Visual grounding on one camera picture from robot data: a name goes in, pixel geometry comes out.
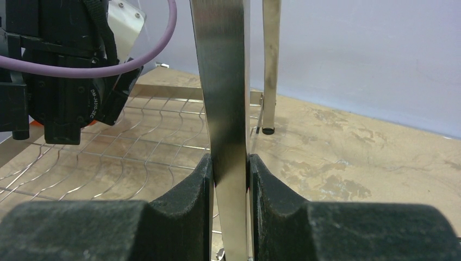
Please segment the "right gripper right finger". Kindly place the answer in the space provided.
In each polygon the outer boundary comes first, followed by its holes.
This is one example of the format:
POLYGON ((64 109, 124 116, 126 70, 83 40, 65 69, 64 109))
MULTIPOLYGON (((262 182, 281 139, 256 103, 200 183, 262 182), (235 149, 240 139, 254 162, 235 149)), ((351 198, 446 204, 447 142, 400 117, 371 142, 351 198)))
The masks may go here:
POLYGON ((423 204, 312 202, 250 156, 255 260, 460 260, 455 232, 423 204))

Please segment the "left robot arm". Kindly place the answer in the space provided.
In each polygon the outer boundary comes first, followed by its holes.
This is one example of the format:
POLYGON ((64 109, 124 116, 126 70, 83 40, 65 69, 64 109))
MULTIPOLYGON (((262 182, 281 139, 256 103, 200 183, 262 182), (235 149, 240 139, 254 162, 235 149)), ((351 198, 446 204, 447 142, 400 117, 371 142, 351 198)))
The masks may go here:
POLYGON ((125 1, 1 1, 1 132, 77 145, 81 130, 114 125, 142 66, 123 69, 145 22, 125 1))

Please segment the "red-orange bowl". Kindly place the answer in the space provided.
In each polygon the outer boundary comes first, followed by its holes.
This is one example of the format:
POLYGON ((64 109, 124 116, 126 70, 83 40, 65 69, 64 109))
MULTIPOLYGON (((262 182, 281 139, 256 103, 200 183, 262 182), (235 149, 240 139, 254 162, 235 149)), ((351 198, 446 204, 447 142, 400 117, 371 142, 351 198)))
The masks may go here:
MULTIPOLYGON (((96 124, 97 121, 96 120, 93 120, 91 123, 88 124, 88 126, 92 126, 94 124, 96 124)), ((31 126, 37 126, 37 127, 43 127, 43 125, 39 122, 37 122, 36 120, 33 120, 31 123, 30 123, 31 126)))

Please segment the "metal two-tier dish rack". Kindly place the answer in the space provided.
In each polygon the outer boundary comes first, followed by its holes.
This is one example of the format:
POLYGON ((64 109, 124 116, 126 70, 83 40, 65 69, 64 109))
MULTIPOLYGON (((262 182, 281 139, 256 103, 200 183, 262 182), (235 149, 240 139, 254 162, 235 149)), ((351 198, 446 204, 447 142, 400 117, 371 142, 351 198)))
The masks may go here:
MULTIPOLYGON (((177 6, 175 1, 168 5, 168 25, 159 43, 143 57, 123 63, 123 69, 144 66, 169 43, 176 27, 177 6)), ((248 260, 250 13, 245 1, 191 1, 190 8, 225 256, 227 260, 248 260)))

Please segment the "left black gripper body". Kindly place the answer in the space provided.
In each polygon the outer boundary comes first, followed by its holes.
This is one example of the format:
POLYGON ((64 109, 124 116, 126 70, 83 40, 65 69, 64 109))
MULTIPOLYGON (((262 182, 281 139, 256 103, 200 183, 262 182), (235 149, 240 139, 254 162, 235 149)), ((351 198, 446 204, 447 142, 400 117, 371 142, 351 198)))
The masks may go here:
POLYGON ((117 76, 103 78, 105 89, 97 121, 110 126, 115 124, 143 69, 144 66, 140 66, 117 76))

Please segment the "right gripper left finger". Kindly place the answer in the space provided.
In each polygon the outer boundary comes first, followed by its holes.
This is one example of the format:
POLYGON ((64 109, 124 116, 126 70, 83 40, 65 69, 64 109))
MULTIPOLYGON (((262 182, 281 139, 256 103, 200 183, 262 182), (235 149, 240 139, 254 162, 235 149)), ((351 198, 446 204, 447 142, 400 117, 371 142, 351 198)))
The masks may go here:
POLYGON ((213 168, 203 156, 146 201, 37 201, 1 221, 1 260, 209 260, 213 168))

